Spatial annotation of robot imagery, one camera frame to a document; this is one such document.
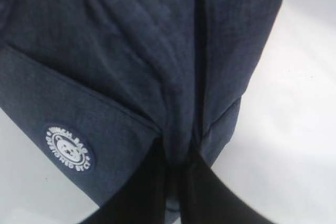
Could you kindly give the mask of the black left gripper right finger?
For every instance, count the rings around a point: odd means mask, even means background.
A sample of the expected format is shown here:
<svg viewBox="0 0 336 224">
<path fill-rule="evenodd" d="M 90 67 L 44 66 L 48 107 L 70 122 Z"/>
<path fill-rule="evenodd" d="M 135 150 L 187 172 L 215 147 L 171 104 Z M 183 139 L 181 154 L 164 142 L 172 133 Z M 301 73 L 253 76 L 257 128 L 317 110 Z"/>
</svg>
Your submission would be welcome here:
<svg viewBox="0 0 336 224">
<path fill-rule="evenodd" d="M 182 223 L 261 223 L 261 215 L 240 200 L 190 146 L 180 173 Z"/>
</svg>

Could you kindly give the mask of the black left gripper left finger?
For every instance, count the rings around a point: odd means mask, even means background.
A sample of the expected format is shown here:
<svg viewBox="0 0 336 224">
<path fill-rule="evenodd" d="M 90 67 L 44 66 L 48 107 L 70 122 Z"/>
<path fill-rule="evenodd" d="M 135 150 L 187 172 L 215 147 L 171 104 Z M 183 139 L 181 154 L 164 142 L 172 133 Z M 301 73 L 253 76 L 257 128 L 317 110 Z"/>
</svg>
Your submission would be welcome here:
<svg viewBox="0 0 336 224">
<path fill-rule="evenodd" d="M 157 138 L 131 178 L 86 223 L 165 223 L 166 163 Z"/>
</svg>

